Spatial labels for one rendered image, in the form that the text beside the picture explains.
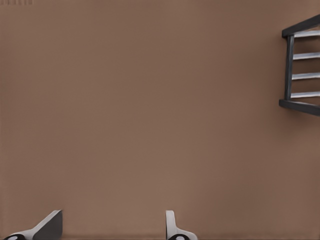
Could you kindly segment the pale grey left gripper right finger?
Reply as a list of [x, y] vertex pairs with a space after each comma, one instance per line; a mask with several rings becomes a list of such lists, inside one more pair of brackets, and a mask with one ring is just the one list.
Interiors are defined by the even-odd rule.
[[190, 231], [177, 227], [173, 210], [165, 211], [165, 238], [166, 240], [198, 240], [198, 237]]

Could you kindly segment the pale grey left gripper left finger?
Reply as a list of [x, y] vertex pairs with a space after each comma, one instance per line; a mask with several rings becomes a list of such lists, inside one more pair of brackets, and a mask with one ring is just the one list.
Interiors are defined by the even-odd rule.
[[61, 240], [63, 211], [54, 210], [35, 227], [12, 233], [3, 240]]

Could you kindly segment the black shoe rack silver bars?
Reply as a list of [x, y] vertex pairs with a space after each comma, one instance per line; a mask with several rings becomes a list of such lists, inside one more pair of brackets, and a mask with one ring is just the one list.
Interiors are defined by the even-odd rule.
[[284, 98], [278, 101], [282, 108], [320, 117], [320, 105], [296, 101], [296, 99], [320, 97], [320, 91], [292, 92], [292, 82], [297, 80], [320, 79], [320, 72], [293, 74], [293, 62], [299, 60], [320, 59], [320, 52], [294, 54], [295, 39], [320, 37], [320, 30], [313, 28], [320, 26], [320, 14], [298, 22], [282, 30], [281, 37], [286, 39], [286, 63]]

